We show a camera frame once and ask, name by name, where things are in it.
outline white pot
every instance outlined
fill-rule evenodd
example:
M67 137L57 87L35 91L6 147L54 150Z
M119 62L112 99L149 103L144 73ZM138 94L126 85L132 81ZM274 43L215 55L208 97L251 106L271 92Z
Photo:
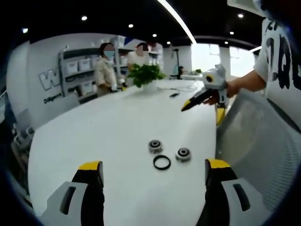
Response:
M142 89L145 93L154 93L157 91L157 84L156 80L152 81L151 83L147 85L142 85Z

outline white t-shirt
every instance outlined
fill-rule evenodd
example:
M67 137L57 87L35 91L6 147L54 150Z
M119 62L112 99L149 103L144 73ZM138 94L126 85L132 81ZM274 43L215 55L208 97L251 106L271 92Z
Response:
M301 70L286 34L276 22L262 22L261 46L254 70L267 82L265 96L301 129Z
M137 64L139 66L149 65L149 56L138 56L136 51L129 52L127 55L127 63L130 65Z

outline black ceiling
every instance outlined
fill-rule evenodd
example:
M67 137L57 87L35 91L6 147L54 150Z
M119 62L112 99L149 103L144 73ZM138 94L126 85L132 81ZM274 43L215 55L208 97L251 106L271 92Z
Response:
M197 42L219 43L253 48L259 46L262 17L227 6L227 0L167 0L182 17ZM145 41L174 46L190 45L184 30L156 0L118 1L40 1L40 3L8 3L3 53L26 40L35 42L56 35L98 32L120 34ZM88 19L81 21L81 16ZM21 29L28 27L23 34Z

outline window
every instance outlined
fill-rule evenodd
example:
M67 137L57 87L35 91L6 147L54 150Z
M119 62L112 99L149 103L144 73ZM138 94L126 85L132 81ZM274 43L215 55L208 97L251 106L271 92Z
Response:
M221 62L220 48L214 44L193 44L191 55L193 71L201 69L204 72Z
M232 76L242 77L253 70L254 54L248 50L230 47L230 73Z

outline o-ring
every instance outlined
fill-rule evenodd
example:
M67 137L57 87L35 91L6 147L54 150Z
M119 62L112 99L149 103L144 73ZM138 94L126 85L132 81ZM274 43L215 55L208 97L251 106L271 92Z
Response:
M158 159L167 159L169 163L168 163L168 165L165 166L165 167L158 167L158 166L156 166L156 161L157 161ZM171 166L171 161L170 161L170 159L169 159L167 156L165 156L165 155L158 155L158 156L156 156L156 157L154 158L153 164L154 164L154 167L155 167L156 169L158 169L158 170L166 170L166 169L168 169L168 168Z

